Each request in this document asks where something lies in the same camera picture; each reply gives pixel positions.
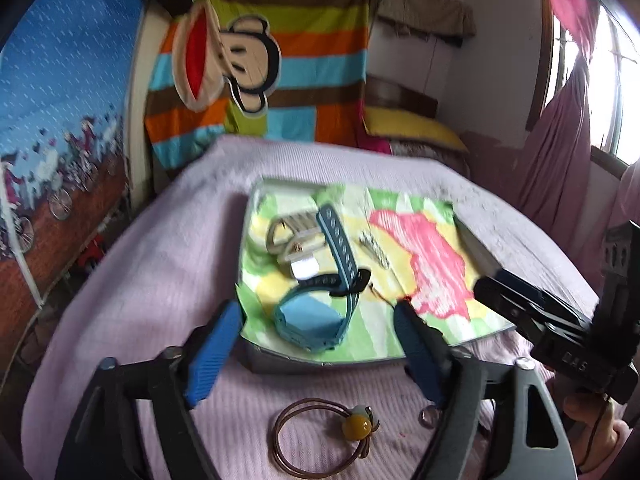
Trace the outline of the right hand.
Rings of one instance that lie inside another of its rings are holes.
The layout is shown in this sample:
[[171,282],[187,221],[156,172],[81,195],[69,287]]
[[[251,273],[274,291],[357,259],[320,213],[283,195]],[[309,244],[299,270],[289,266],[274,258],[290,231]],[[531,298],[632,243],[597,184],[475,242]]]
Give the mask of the right hand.
[[626,444],[631,430],[615,417],[611,401],[590,393],[575,393],[563,401],[564,414],[585,428],[570,437],[579,479],[601,479]]

